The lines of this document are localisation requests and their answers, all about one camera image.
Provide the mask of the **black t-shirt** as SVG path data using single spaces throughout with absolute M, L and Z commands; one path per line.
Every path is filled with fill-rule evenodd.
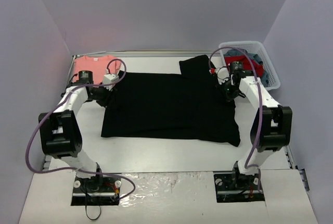
M 178 74 L 119 72 L 101 136 L 202 140 L 239 146 L 235 103 L 217 88 L 208 56 L 180 61 Z

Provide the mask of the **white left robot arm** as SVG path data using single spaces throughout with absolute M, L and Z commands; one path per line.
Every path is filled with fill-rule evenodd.
M 82 135 L 76 116 L 86 102 L 96 101 L 105 107 L 109 92 L 119 76 L 114 73 L 104 75 L 102 83 L 93 84 L 93 73 L 88 70 L 75 74 L 77 80 L 69 82 L 57 108 L 40 127 L 42 151 L 54 159 L 60 159 L 76 171 L 76 177 L 86 179 L 86 186 L 93 192 L 103 189 L 105 179 L 95 172 L 100 166 L 91 160 L 82 148 Z

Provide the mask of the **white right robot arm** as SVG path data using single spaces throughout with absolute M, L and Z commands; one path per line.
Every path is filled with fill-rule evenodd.
M 260 174 L 264 162 L 275 152 L 289 145 L 292 109 L 282 106 L 262 85 L 255 71 L 244 70 L 240 61 L 228 65 L 229 77 L 218 88 L 230 102 L 238 96 L 248 99 L 257 111 L 251 131 L 251 149 L 236 161 L 231 175 L 232 186 L 243 189 L 249 184 L 249 176 Z

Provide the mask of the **folded pink t-shirt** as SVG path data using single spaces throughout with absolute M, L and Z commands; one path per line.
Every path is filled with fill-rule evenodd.
M 107 65 L 115 57 L 106 55 L 102 57 L 82 56 L 74 60 L 73 74 L 82 70 L 91 71 L 93 73 L 93 83 L 100 84 L 106 74 Z

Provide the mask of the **red t-shirt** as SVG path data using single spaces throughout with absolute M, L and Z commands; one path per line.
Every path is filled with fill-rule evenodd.
M 225 62 L 227 65 L 231 64 L 234 61 L 240 61 L 243 63 L 243 68 L 244 70 L 251 70 L 252 71 L 252 67 L 251 64 L 249 62 L 249 60 L 246 58 L 245 55 L 241 55 L 241 56 L 227 56 L 224 57 Z M 262 64 L 258 64 L 255 60 L 252 60 L 252 65 L 257 73 L 257 76 L 259 76 L 260 78 L 264 75 L 264 68 Z

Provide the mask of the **grey-blue t-shirt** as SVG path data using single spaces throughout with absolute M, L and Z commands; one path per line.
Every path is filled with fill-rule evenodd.
M 262 59 L 259 57 L 258 54 L 248 53 L 246 50 L 243 49 L 243 51 L 249 56 L 250 59 L 255 60 L 258 64 L 263 65 Z M 236 51 L 234 49 L 229 49 L 225 54 L 223 54 L 224 57 L 229 56 L 241 56 L 243 55 L 241 52 Z M 261 82 L 264 87 L 268 87 L 269 83 L 269 74 L 264 70 L 264 75 L 260 78 Z

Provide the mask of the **white plastic laundry basket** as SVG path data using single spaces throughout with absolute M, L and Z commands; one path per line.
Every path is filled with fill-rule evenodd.
M 234 47 L 234 48 L 241 48 L 246 50 L 250 54 L 256 54 L 262 60 L 263 69 L 268 74 L 268 83 L 266 89 L 276 90 L 280 87 L 280 80 L 275 71 L 275 68 L 270 60 L 270 57 L 261 42 L 258 41 L 231 41 L 231 42 L 224 42 L 219 44 L 219 48 L 221 47 Z

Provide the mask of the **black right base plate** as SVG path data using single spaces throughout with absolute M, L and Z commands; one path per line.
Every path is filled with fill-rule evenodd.
M 258 175 L 237 175 L 232 171 L 213 173 L 216 201 L 218 203 L 264 202 L 258 190 Z

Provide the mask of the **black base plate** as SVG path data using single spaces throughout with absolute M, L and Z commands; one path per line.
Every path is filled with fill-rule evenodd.
M 213 173 L 216 201 L 218 203 L 264 202 L 258 190 L 258 175 L 237 175 L 232 171 Z
M 71 206 L 117 206 L 121 181 L 113 177 L 75 177 Z

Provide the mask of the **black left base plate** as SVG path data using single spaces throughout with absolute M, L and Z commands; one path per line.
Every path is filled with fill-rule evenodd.
M 75 177 L 71 206 L 117 206 L 121 181 L 113 177 Z

